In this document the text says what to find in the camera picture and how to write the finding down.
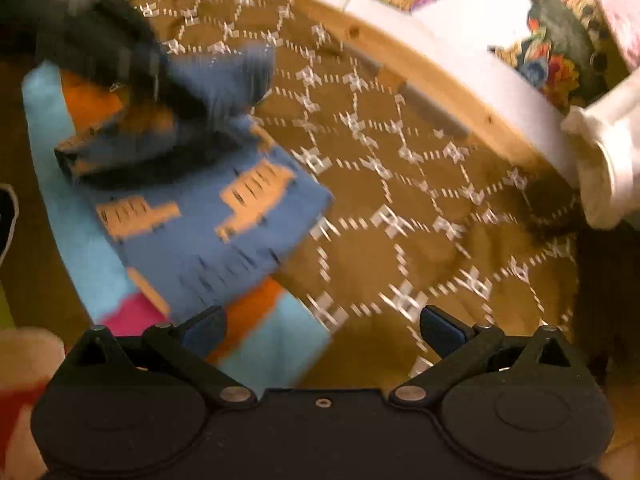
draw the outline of pink fabric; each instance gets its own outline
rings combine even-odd
[[[597,0],[629,72],[640,66],[640,0]]]
[[[116,336],[141,335],[145,328],[168,321],[141,292],[127,296],[113,314],[99,321]]]

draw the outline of orange fabric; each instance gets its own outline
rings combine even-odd
[[[207,357],[215,364],[234,350],[263,320],[274,307],[284,289],[271,278],[267,278],[254,290],[245,294],[226,310],[226,335],[222,343]]]
[[[122,110],[122,102],[114,92],[103,90],[71,72],[61,71],[60,81],[66,109],[77,133],[104,122]]]

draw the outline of white fabric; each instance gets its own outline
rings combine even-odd
[[[580,196],[589,225],[612,229],[640,210],[640,71],[588,108],[572,107]]]

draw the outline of patterned tablecloth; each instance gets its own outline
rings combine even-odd
[[[387,86],[295,0],[130,1],[178,56],[276,47],[252,113],[335,197],[276,276],[333,332],[305,386],[388,388],[430,366],[416,324],[427,303],[510,333],[566,324],[572,240],[540,244],[526,227],[574,206],[559,176],[534,182],[452,136],[428,98]]]

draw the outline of folded blue cloth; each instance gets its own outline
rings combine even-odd
[[[172,131],[138,140],[111,123],[58,153],[63,168],[99,166],[76,189],[96,208],[124,266],[146,280],[175,322],[258,285],[330,203],[283,149],[258,149],[251,119],[239,114],[266,92],[270,53],[178,59],[176,77],[207,103],[206,120],[177,120]]]

